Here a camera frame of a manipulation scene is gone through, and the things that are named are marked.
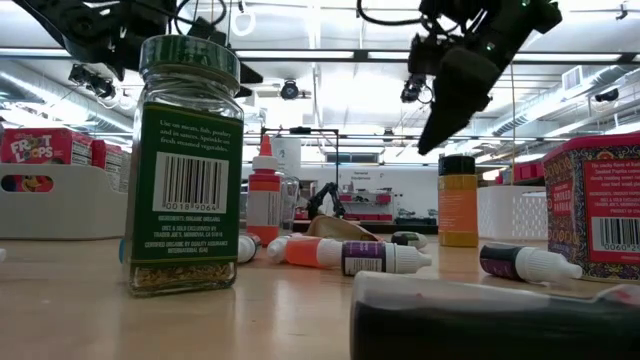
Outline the shelf with red bins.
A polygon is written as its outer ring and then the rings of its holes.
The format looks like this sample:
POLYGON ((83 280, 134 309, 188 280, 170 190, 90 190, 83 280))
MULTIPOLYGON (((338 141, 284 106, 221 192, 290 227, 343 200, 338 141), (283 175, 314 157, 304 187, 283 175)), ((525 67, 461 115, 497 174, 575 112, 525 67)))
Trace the shelf with red bins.
POLYGON ((344 218, 358 222, 394 221, 394 195, 391 192, 351 192, 339 195, 345 214, 344 218))

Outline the purple label dropper bottle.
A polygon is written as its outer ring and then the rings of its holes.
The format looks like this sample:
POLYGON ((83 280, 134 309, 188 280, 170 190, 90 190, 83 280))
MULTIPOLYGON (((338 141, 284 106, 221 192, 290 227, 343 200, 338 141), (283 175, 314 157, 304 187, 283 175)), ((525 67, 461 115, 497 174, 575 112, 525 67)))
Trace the purple label dropper bottle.
POLYGON ((411 246, 370 241, 342 244, 341 270, 345 276, 355 276, 360 271, 415 274, 431 264, 429 255, 411 246))

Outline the black metal frame stand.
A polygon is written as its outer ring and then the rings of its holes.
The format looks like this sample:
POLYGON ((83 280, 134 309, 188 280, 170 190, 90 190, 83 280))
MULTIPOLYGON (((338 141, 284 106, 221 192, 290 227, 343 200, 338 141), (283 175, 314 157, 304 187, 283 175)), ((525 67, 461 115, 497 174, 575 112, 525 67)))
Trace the black metal frame stand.
POLYGON ((339 185, 339 140, 340 140, 340 135, 339 135, 339 130, 338 129, 320 129, 320 128, 310 128, 310 127, 302 127, 302 126, 298 126, 298 127, 294 127, 294 128, 289 128, 289 129, 285 129, 285 132, 287 132, 289 135, 293 136, 293 137, 303 137, 306 135, 312 135, 314 133, 318 133, 320 134, 322 137, 324 137, 325 133, 333 133, 336 137, 335 141, 332 143, 332 146, 335 148, 335 181, 334 183, 337 184, 337 186, 339 185))

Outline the red smoked paprika tin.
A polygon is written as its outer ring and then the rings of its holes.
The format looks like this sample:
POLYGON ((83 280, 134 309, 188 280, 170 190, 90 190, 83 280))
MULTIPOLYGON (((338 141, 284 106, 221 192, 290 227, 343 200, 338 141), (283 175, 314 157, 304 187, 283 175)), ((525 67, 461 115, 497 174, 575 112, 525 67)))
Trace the red smoked paprika tin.
POLYGON ((571 139, 542 166, 548 250, 585 279, 640 284, 640 132, 571 139))

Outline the red label dropper bottle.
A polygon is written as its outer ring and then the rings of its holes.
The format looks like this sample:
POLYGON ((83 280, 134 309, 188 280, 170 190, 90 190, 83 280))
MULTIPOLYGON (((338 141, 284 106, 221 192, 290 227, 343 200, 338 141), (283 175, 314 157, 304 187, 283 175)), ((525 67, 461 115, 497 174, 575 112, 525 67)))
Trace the red label dropper bottle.
POLYGON ((261 249, 261 238, 252 233, 240 234, 238 237, 238 258, 240 264, 253 260, 261 249))

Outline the dark purple dropper bottle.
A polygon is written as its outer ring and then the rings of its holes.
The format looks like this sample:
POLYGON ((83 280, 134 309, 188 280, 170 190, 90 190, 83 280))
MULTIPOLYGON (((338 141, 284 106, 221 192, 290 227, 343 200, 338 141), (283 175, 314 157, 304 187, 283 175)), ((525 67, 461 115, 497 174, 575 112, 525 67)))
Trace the dark purple dropper bottle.
POLYGON ((519 282, 564 283, 583 276, 583 269, 561 254, 504 243, 485 244, 479 264, 490 275, 519 282))

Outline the dark bottle red cap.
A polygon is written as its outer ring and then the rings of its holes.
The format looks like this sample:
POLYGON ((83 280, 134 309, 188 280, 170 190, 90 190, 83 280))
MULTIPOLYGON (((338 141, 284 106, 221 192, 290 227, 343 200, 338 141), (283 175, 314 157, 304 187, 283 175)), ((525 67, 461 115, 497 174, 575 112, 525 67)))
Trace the dark bottle red cap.
POLYGON ((588 298, 362 272, 351 360, 640 360, 640 286, 588 298))

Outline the tan paper packet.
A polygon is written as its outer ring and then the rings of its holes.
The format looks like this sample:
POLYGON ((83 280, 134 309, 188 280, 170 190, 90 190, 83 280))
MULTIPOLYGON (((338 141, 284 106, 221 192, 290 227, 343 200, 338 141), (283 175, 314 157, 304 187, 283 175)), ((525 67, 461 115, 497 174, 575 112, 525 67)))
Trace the tan paper packet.
POLYGON ((316 216, 304 232, 306 236, 331 238, 338 241, 374 241, 382 238, 349 221, 326 215, 316 216))

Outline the orange dropper bottle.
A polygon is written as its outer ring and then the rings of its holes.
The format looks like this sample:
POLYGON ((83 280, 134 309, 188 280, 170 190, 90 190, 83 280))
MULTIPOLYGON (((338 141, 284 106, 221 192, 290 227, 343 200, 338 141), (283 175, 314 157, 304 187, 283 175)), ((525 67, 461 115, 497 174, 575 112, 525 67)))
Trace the orange dropper bottle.
POLYGON ((292 237, 285 247, 285 261, 292 265, 314 268, 340 266, 342 243, 331 238, 292 237))

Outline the oregano glass jar green lid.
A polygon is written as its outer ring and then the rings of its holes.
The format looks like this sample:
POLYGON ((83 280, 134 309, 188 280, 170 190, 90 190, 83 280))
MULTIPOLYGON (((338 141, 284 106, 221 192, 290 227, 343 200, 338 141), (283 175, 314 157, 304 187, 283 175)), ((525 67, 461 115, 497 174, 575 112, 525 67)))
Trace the oregano glass jar green lid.
POLYGON ((124 263, 135 296, 218 290, 237 274, 240 62, 186 35, 141 47, 124 263))

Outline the orange spice jar black lid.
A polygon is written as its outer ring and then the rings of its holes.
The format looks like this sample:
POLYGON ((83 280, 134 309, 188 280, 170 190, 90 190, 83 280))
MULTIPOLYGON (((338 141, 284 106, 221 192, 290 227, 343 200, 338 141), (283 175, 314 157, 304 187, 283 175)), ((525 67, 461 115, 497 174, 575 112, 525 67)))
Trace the orange spice jar black lid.
POLYGON ((475 158, 450 155, 438 164, 438 239, 441 246, 479 244, 475 158))

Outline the orange food colour bottle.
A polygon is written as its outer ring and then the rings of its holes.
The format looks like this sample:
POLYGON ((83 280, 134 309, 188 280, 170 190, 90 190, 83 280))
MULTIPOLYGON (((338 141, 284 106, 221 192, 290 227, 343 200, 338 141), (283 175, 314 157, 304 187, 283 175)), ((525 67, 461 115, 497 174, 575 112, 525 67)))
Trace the orange food colour bottle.
POLYGON ((267 247, 279 236, 281 222, 281 177, 276 173, 278 160, 273 156, 268 135, 262 136, 252 170, 248 177, 247 231, 257 235, 262 246, 267 247))

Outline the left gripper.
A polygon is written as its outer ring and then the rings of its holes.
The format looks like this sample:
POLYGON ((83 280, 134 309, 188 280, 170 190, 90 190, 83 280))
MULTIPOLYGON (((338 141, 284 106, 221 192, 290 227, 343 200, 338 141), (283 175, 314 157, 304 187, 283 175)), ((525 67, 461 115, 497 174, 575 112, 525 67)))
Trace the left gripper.
MULTIPOLYGON (((218 3, 220 13, 210 10, 210 19, 198 16, 200 0, 118 0, 116 7, 121 11, 118 24, 113 28, 109 43, 110 58, 107 68, 118 80, 123 80, 127 70, 137 71, 142 43, 158 35, 188 35, 214 40, 219 32, 216 26, 228 13, 225 0, 211 0, 218 3)), ((240 83, 260 84, 264 78, 257 71, 240 63, 240 83)), ((235 98, 245 98, 253 94, 241 86, 235 98)))

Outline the dark green dropper bottle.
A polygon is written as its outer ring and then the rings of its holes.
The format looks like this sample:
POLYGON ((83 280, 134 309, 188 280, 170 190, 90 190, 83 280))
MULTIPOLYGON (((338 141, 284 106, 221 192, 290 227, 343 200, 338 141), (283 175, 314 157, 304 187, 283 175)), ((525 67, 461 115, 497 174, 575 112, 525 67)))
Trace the dark green dropper bottle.
POLYGON ((391 242, 400 246, 410 246, 420 250, 427 246, 428 239, 425 235, 417 232, 398 231, 392 234, 391 242))

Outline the red storage bin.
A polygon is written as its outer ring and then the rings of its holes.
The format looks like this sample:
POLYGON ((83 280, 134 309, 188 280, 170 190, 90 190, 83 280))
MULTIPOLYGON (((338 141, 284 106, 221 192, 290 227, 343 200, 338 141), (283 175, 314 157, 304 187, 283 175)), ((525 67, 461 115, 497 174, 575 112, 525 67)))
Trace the red storage bin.
POLYGON ((516 163, 513 168, 502 170, 495 179, 498 185, 533 185, 544 183, 544 168, 541 161, 516 163))

